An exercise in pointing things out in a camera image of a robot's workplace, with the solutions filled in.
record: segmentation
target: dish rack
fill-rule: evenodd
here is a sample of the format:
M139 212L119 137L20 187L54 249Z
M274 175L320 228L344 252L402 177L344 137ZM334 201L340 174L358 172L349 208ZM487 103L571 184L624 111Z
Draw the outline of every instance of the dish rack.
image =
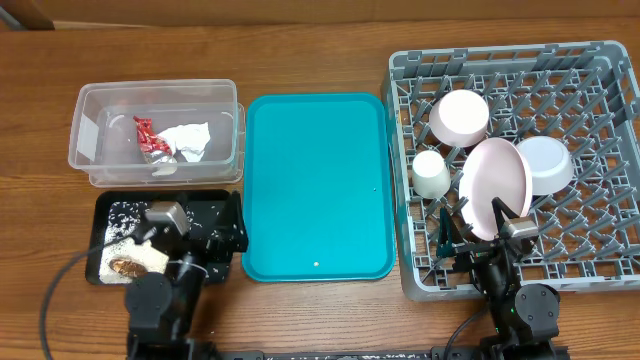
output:
M462 167L470 149L448 147L429 129L429 111L449 91L469 89L488 102L487 137L514 144L546 135L572 154L574 178L564 190L534 198L540 229L533 253L517 263L523 284L560 291L640 289L640 153L633 130L638 85L627 52L614 41L400 51L382 85L395 189L402 287L417 301L479 297L452 259L435 254L438 214L446 207L465 241L473 224L460 210ZM451 170L444 197L414 193L415 155L439 151Z

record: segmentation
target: pink plate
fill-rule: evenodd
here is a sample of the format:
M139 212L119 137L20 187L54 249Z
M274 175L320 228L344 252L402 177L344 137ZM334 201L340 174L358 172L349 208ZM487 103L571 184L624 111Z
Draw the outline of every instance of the pink plate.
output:
M493 240L498 233L491 200L499 197L520 216L527 216L531 206L532 180L527 160L513 144L501 138L481 142L469 154L462 168L460 192L469 202L462 207L462 217L473 225L474 235Z

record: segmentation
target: white paper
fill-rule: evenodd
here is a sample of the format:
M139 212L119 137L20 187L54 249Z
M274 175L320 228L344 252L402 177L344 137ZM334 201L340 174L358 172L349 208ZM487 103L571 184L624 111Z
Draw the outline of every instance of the white paper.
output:
M100 270L98 276L105 284L129 283L131 278L120 275L109 267L113 259L128 259L140 264L147 269L147 272L164 273L169 262L169 256L161 253L151 246L151 241L145 241L142 245L136 245L132 238L127 238L122 242L107 246L102 250Z
M180 151L188 162L198 162L204 156L204 149L211 140L209 124L179 125L158 134L163 138L173 154Z

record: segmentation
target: white cup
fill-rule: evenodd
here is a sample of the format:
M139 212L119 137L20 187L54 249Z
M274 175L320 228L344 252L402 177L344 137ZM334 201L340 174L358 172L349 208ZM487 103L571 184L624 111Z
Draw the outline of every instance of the white cup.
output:
M413 159L413 190L425 199L439 199L451 186L449 168L436 151L418 153Z
M467 147L482 140L489 122L489 106L471 90L454 90L429 113L429 127L440 142Z

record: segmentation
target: brown food item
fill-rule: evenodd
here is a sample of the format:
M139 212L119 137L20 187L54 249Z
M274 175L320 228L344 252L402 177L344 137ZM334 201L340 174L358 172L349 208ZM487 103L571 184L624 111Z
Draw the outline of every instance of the brown food item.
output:
M147 268L129 259L113 259L109 261L111 270L130 278L139 278L147 274Z

